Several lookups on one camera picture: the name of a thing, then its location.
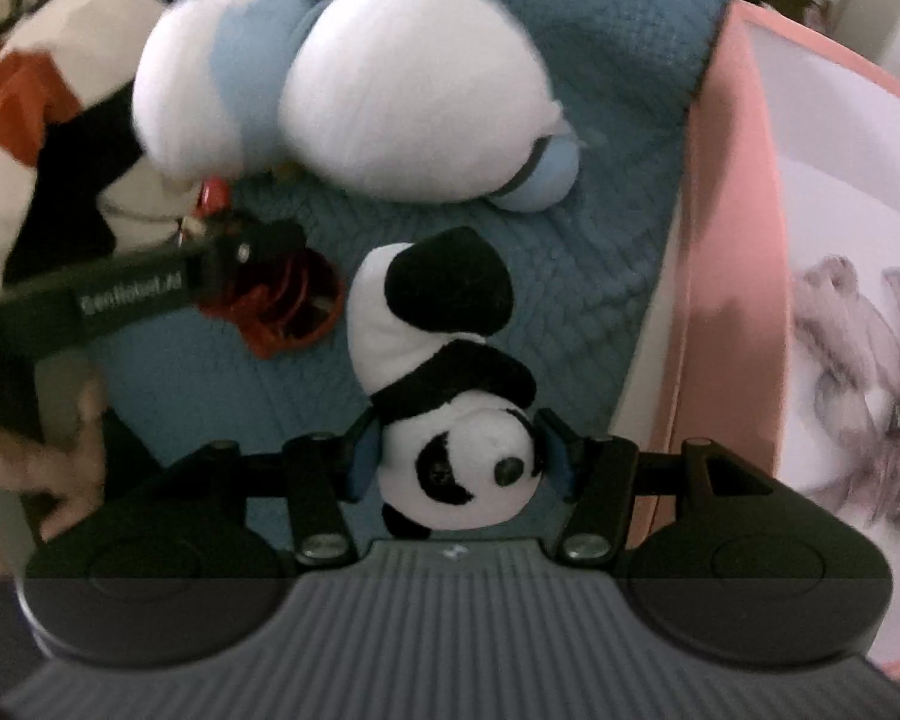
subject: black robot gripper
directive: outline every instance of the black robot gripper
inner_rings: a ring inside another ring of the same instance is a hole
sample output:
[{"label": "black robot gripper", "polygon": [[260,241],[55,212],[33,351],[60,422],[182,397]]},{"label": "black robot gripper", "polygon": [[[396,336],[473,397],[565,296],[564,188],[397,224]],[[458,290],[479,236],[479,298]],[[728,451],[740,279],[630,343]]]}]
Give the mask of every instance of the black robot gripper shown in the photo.
[{"label": "black robot gripper", "polygon": [[[575,504],[551,560],[610,574],[650,630],[703,659],[784,670],[861,654],[890,600],[879,550],[709,440],[679,455],[535,420],[549,484]],[[148,669],[216,654],[266,622],[300,573],[359,560],[338,501],[359,502],[381,451],[365,413],[346,435],[241,455],[214,442],[42,546],[20,595],[60,658]],[[626,550],[634,500],[676,521]],[[286,500],[293,549],[245,528],[247,499]]]}]

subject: plush toy head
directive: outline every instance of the plush toy head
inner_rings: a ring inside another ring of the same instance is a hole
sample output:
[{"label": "plush toy head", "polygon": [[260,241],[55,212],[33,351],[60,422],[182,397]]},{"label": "plush toy head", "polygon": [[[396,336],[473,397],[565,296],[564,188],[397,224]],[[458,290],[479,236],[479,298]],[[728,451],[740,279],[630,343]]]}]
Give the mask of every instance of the plush toy head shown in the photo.
[{"label": "plush toy head", "polygon": [[485,342],[514,307],[509,274],[458,228],[367,255],[350,290],[353,367],[384,424],[377,478],[396,536],[515,517],[540,479],[533,375]]},{"label": "plush toy head", "polygon": [[146,45],[134,120],[175,177],[293,158],[377,199],[535,211],[578,171],[543,60],[497,0],[181,0]]}]

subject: panda eye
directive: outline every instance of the panda eye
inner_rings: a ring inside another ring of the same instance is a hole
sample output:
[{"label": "panda eye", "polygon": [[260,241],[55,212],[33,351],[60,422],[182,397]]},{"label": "panda eye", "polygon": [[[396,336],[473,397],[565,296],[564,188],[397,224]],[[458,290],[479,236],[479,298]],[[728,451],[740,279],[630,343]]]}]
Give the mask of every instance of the panda eye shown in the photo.
[{"label": "panda eye", "polygon": [[435,485],[449,485],[453,482],[453,469],[449,463],[438,461],[430,466],[430,481]]}]

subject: panda head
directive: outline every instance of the panda head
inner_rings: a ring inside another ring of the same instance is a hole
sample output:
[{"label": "panda head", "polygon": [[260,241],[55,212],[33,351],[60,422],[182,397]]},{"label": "panda head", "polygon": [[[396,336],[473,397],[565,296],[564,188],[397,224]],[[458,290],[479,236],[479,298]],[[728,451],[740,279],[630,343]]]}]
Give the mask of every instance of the panda head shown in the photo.
[{"label": "panda head", "polygon": [[465,392],[440,409],[389,425],[385,445],[378,471],[385,503],[429,530],[472,530],[512,519],[540,481],[528,419],[486,392]]}]

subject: white plush body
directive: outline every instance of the white plush body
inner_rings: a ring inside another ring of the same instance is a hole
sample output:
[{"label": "white plush body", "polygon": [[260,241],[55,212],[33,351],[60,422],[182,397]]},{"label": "white plush body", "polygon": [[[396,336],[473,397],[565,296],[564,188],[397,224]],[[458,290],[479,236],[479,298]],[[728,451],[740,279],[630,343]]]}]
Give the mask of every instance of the white plush body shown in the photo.
[{"label": "white plush body", "polygon": [[497,0],[334,0],[290,68],[280,122],[314,172],[409,202],[496,191],[566,130],[533,41]]},{"label": "white plush body", "polygon": [[[408,244],[367,255],[350,289],[347,338],[357,380],[368,395],[416,370],[450,341],[485,339],[464,333],[430,333],[396,317],[386,304],[386,271]],[[505,522],[519,514],[539,484],[533,476],[533,439],[513,413],[514,404],[486,392],[468,391],[442,408],[386,426],[377,472],[381,495],[405,517],[433,530],[469,530]],[[420,451],[447,432],[448,457],[456,481],[474,495],[462,506],[429,498],[418,483]],[[524,473],[500,487],[494,469],[504,458],[523,461]]]}]

